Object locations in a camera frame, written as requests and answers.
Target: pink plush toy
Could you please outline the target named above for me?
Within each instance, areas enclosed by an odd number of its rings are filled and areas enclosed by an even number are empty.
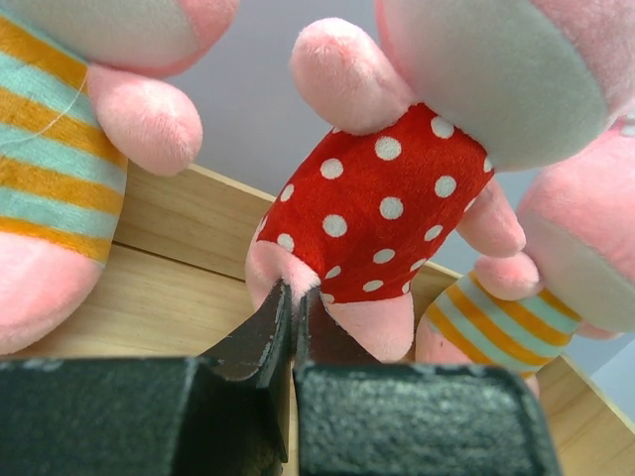
[[[159,80],[197,62],[238,0],[0,0],[0,353],[66,319],[106,264],[128,159],[172,176],[194,105]]]
[[[246,276],[256,306],[281,278],[294,302],[320,286],[343,328],[397,360],[410,282],[452,229],[490,256],[524,246],[494,171],[571,157],[624,112],[635,5],[377,0],[376,15],[381,49],[339,19],[297,40],[297,88],[334,128],[263,218]]]
[[[575,333],[635,331],[635,139],[620,120],[576,157],[544,169],[518,208],[527,246],[483,257],[426,311],[420,362],[500,365],[529,379]]]

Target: plush toy arm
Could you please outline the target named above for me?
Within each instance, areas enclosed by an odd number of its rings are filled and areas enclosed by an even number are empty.
[[[609,330],[600,329],[588,322],[583,322],[577,329],[576,334],[586,337],[587,339],[595,340],[612,340],[624,335],[623,332],[611,332]]]
[[[396,122],[414,102],[410,87],[375,42],[344,20],[304,28],[291,56],[296,88],[326,122],[368,134]]]
[[[526,244],[516,213],[495,179],[467,209],[456,231],[477,252],[495,258],[514,256]]]
[[[108,139],[147,171],[173,176],[198,155],[200,118],[190,99],[175,87],[92,64],[88,95]]]
[[[538,268],[522,251],[511,258],[481,257],[474,272],[490,294],[503,300],[530,298],[543,288]]]

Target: red polka dot outfit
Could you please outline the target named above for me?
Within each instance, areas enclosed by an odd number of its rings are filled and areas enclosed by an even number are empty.
[[[494,171],[485,150],[424,104],[366,136],[331,131],[261,223],[313,269],[331,302],[396,298]]]

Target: plush toy head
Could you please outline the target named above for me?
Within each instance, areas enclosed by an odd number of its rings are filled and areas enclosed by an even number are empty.
[[[80,56],[152,76],[184,71],[222,37],[239,0],[0,0]]]
[[[544,170],[518,208],[541,280],[595,327],[635,331],[635,140],[620,121]]]
[[[377,23],[416,97],[498,172],[576,154],[635,92],[632,0],[377,0]]]

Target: light wood surface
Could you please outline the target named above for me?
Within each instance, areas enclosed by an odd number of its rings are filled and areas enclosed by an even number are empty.
[[[133,169],[126,199],[120,244],[95,291],[19,356],[195,355],[251,314],[243,260],[271,197],[194,167],[172,179]],[[424,266],[413,282],[417,315],[457,277]],[[632,423],[568,359],[539,380],[567,476],[635,475]],[[295,418],[292,405],[291,475]]]

